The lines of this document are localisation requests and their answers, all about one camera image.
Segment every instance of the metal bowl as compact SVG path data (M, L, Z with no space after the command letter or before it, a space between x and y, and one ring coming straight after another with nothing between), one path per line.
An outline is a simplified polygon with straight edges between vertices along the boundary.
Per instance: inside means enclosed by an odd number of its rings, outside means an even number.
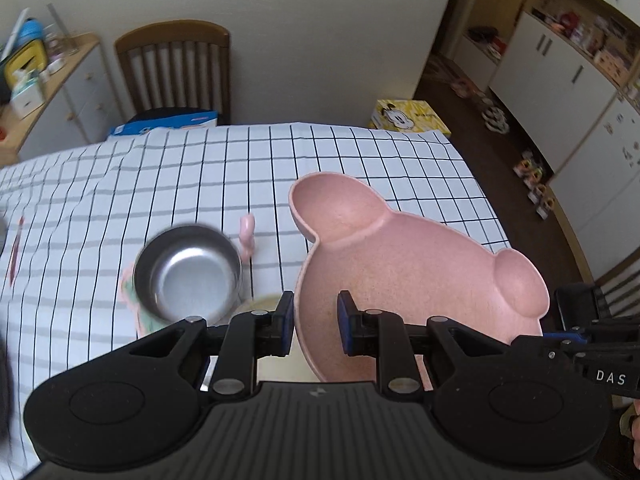
M142 309L175 322L221 319L238 302L241 263L231 240L199 224L176 226L153 238L138 255L133 286Z

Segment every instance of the pink plate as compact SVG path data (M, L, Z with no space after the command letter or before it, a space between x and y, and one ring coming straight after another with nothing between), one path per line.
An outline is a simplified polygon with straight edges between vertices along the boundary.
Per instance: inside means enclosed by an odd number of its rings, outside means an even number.
M542 333L548 291L518 251L491 254L443 224L394 211L369 186L338 173L300 178L289 191L289 207L300 232L314 242L294 305L302 351L323 381L375 378L372 358L342 352L336 317L341 290L351 292L360 310L397 312L405 323L447 316L505 343Z

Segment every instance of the white grid tablecloth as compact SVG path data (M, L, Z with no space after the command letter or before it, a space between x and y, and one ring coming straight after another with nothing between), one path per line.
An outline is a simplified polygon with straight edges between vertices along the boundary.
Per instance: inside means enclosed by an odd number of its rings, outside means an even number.
M17 274L0 292L0 334L13 380L0 477L38 463L21 413L41 382L132 341L118 278L145 241L172 224L202 222L237 242L255 215L245 297L293 290L309 244L288 207L289 187L337 171L375 188L394 209L470 235L492 251L506 236L468 167L440 132L399 134L319 124L167 130L55 153L0 170L9 264L20 216Z

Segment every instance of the wooden countertop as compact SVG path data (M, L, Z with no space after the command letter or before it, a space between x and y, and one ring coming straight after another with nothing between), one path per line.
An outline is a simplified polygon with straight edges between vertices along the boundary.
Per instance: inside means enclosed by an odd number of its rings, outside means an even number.
M580 54L584 59L586 59L589 63L591 63L591 65L593 67L596 68L596 70L598 70L598 72L600 72L606 79L607 81L609 81L615 88L616 90L620 90L620 85L618 83L616 83L615 81L613 81L613 79L611 78L611 76L609 76L606 72L604 72L604 70L602 70L599 66L597 66L594 62L593 62L593 57L589 56L589 54L587 54L583 49L581 49L579 46L577 46L575 43L573 43L568 37L566 37L564 34L558 34L558 32L556 32L555 30L553 30L551 28L551 26L540 20L540 18L538 18L537 16L534 16L533 14L531 14L530 12L527 12L527 14L529 16L531 16L534 20L536 20L539 23L542 23L542 25L544 25L546 28L548 28L548 30L555 34L558 38L562 39L565 43L571 45L574 50Z
M6 139L0 140L0 166L15 164L18 161L20 148L47 104L58 93L58 90L82 60L100 43L98 37L92 32L76 36L76 42L79 52L65 57L65 65L44 84L45 103L40 108L20 119L14 113L11 104L4 107L0 116L0 126L6 131Z

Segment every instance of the yellow container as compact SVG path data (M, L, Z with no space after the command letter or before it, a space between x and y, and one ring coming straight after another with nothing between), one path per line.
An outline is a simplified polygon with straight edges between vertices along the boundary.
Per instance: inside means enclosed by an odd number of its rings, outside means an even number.
M439 130L447 137L451 135L427 101L380 99L376 102L369 127L402 133Z

